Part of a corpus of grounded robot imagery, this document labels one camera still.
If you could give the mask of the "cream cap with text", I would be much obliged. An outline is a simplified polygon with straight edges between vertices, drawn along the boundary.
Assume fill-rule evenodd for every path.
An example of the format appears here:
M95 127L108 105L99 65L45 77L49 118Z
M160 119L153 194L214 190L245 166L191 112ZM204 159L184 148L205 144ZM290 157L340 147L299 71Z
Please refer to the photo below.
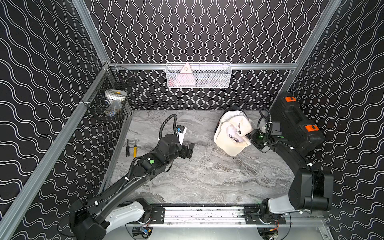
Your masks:
M247 136L254 130L252 121L240 110L225 112L215 130L214 143L231 157L251 145Z

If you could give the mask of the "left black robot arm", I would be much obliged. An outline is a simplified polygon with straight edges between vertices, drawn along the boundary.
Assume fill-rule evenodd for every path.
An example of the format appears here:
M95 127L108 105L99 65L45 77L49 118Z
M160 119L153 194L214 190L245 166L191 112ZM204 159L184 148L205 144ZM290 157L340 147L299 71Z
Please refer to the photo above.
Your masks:
M152 206L138 199L123 206L124 199L136 189L168 172L176 158L187 158L187 146L181 144L177 115L171 114L162 123L159 141L149 153L133 159L129 171L106 190L87 201L71 205L69 227L78 240L102 240L108 233L125 224L150 222Z

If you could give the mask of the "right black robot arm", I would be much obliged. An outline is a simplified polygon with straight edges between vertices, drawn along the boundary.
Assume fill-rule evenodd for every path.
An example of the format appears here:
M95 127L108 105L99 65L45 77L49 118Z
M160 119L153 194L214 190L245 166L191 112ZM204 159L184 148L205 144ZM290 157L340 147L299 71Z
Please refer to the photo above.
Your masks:
M329 211L333 203L334 177L318 169L307 159L307 154L324 141L324 135L298 108L285 111L259 110L266 121L248 134L251 143L262 153L278 154L294 173L294 180L286 195L265 199L260 204L261 222L269 224L284 214L298 211Z

